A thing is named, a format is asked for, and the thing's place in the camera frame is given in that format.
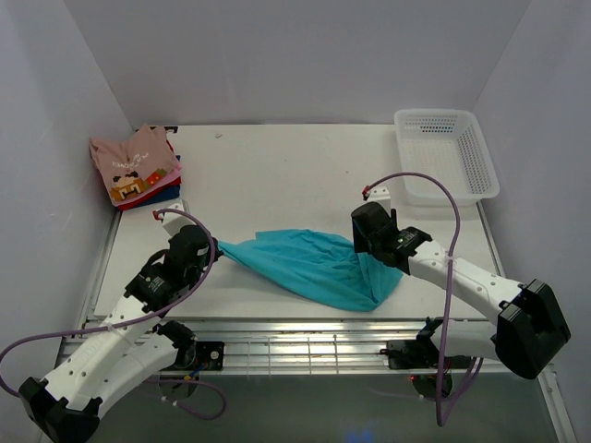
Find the teal t-shirt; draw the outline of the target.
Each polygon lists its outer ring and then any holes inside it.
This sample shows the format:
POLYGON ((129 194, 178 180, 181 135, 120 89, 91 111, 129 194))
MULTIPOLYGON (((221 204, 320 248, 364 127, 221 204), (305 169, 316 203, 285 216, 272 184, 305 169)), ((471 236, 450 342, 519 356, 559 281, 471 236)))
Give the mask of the teal t-shirt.
POLYGON ((371 312, 398 287, 403 273, 335 233, 308 229, 257 232, 239 244, 218 242, 223 255, 287 291, 352 312, 371 312))

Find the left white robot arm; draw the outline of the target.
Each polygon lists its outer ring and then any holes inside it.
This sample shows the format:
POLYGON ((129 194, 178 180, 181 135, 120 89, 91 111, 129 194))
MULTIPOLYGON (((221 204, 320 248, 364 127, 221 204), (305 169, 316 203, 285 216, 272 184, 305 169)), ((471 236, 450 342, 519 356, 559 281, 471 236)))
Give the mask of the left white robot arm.
POLYGON ((169 306, 203 280, 221 255, 217 241, 197 225, 182 227, 126 286, 100 331, 41 379, 18 390, 27 415, 53 442, 86 442, 101 419, 128 392, 156 372, 186 368, 197 338, 169 306))

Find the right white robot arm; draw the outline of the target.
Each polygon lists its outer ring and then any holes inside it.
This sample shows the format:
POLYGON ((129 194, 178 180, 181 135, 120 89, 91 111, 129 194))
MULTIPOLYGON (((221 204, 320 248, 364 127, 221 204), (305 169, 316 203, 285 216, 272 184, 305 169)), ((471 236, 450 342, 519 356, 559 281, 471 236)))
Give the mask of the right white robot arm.
POLYGON ((432 237, 415 227, 400 229, 394 211, 369 202, 351 214, 354 247, 381 264, 432 283, 472 306, 483 322, 427 319, 416 337, 391 345, 399 368, 455 365, 463 358, 504 364, 534 379, 570 340, 553 290, 543 281, 505 279, 460 258, 449 258, 432 237))

